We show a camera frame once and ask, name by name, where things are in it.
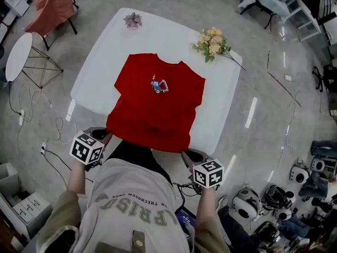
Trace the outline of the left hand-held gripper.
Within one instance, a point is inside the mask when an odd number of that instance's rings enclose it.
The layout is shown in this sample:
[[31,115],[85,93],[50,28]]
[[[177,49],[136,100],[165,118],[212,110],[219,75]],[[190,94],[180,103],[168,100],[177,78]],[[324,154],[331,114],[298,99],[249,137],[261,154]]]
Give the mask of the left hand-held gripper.
[[90,127],[79,131],[73,138],[69,155],[85,166],[85,170],[101,165],[103,150],[113,136],[104,127]]

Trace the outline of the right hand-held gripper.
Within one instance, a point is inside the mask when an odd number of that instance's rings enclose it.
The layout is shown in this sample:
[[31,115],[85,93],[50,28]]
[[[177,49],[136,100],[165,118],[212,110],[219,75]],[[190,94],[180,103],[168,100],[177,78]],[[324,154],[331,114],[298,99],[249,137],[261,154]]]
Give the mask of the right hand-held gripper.
[[182,160],[190,172],[192,182],[205,189],[218,189],[224,182],[224,166],[218,159],[197,149],[181,152]]

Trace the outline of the red t-shirt with print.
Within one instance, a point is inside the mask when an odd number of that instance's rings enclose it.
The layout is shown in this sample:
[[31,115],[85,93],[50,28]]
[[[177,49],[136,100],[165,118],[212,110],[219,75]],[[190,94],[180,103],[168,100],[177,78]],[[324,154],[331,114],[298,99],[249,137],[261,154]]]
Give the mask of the red t-shirt with print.
[[106,128],[143,147],[173,153],[187,150],[204,86],[205,78],[184,62],[170,64],[156,54],[131,54],[114,84],[120,97]]

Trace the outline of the person's left forearm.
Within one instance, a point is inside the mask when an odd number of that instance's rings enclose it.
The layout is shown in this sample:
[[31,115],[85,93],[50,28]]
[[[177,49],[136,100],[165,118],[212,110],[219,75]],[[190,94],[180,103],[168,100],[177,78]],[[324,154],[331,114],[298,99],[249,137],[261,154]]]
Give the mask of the person's left forearm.
[[75,160],[70,173],[67,191],[76,194],[86,194],[85,180],[85,165]]

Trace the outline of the person's right forearm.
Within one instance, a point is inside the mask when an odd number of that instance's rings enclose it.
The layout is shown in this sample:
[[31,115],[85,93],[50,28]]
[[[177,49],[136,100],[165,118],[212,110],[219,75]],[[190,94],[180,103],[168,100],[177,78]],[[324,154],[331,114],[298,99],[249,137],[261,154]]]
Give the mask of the person's right forearm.
[[202,224],[214,219],[215,198],[214,188],[204,188],[202,190],[195,219],[195,229],[200,229]]

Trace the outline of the black device with blue screen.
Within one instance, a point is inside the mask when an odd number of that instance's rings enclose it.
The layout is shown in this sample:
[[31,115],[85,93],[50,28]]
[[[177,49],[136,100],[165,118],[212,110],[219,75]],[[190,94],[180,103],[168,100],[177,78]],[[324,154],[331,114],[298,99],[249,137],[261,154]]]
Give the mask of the black device with blue screen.
[[175,214],[181,226],[184,226],[188,222],[191,226],[194,227],[196,216],[192,212],[190,212],[186,207],[184,206],[179,207],[176,210]]

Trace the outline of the white round helmet device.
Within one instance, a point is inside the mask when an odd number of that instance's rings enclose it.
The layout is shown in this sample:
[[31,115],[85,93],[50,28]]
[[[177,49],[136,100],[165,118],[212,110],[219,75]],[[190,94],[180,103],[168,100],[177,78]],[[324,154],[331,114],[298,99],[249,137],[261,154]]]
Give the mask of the white round helmet device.
[[245,219],[254,219],[262,209],[258,194],[248,187],[241,189],[233,198],[232,203],[235,211]]
[[290,171],[289,180],[297,184],[305,184],[310,176],[310,172],[307,168],[300,165],[294,165]]

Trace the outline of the small white drawer organizer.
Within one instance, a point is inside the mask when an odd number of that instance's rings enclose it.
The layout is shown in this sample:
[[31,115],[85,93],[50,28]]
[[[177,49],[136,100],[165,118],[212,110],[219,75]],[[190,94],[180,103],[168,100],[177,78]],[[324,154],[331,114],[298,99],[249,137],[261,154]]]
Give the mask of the small white drawer organizer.
[[26,224],[42,215],[49,208],[51,208],[51,204],[37,192],[31,194],[13,207],[14,211]]

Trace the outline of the white open storage bin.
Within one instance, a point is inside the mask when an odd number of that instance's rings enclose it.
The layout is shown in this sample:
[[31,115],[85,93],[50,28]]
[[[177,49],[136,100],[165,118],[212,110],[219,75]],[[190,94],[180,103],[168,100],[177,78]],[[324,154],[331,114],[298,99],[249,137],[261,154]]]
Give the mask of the white open storage bin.
[[12,196],[18,191],[18,172],[9,162],[0,164],[0,193],[4,196]]

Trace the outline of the white oval side table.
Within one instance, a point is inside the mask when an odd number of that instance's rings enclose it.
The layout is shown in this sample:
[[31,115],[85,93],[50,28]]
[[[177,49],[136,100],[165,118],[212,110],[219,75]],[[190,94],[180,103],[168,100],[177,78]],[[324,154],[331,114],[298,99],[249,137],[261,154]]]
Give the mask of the white oval side table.
[[[52,64],[53,68],[48,68],[46,65],[43,67],[26,66],[29,59],[44,59],[47,63]],[[41,78],[34,81],[24,69],[42,70]],[[44,82],[46,71],[56,74]],[[42,89],[63,72],[64,70],[49,55],[33,46],[32,33],[25,33],[16,41],[10,51],[6,62],[5,76],[8,82],[14,82],[23,73],[37,88]]]

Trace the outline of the yellow artificial flower bouquet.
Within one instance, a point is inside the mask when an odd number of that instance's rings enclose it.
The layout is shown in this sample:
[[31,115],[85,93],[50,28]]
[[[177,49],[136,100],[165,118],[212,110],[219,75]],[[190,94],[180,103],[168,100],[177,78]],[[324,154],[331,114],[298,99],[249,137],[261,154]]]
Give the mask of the yellow artificial flower bouquet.
[[190,45],[192,49],[204,55],[205,63],[213,62],[216,56],[222,56],[230,59],[240,68],[245,70],[245,68],[243,68],[232,56],[232,48],[227,44],[227,39],[220,29],[213,27],[208,30],[202,30],[198,41],[191,43]]

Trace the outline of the pink artificial flower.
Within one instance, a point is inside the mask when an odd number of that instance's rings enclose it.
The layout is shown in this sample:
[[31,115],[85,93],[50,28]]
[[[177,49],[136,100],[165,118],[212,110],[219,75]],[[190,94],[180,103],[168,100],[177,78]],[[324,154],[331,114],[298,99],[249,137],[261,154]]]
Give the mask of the pink artificial flower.
[[142,26],[142,17],[140,14],[136,14],[135,12],[130,15],[126,15],[123,18],[123,21],[125,22],[127,28],[136,29],[139,26]]

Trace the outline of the black office chair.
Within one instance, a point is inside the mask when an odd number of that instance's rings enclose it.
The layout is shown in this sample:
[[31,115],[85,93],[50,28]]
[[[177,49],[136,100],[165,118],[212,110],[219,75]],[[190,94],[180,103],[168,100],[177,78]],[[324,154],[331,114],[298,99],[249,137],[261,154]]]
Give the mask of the black office chair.
[[337,94],[337,68],[325,66],[323,74],[320,74],[319,69],[315,66],[312,74],[318,78],[318,85],[316,90],[323,92],[325,86],[330,92]]

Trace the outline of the white filing cabinet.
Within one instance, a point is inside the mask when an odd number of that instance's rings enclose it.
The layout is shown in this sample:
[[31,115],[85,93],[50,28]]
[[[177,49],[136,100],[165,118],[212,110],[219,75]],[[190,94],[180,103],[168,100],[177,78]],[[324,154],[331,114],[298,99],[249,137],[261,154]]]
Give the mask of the white filing cabinet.
[[4,2],[18,17],[22,17],[29,9],[26,0],[4,0]]

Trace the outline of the white glass-door cabinet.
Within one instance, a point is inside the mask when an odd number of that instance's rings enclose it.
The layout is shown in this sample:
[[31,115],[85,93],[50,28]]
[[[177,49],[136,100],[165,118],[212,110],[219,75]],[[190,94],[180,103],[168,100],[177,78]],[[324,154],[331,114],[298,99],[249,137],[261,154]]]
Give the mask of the white glass-door cabinet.
[[322,33],[321,28],[316,18],[313,17],[309,8],[302,2],[302,0],[289,0],[286,2],[287,7],[292,4],[296,4],[296,8],[292,9],[286,17],[282,17],[281,20],[285,24],[289,19],[296,14],[301,13],[304,15],[304,19],[301,20],[301,24],[296,27],[299,33],[299,41],[304,42]]

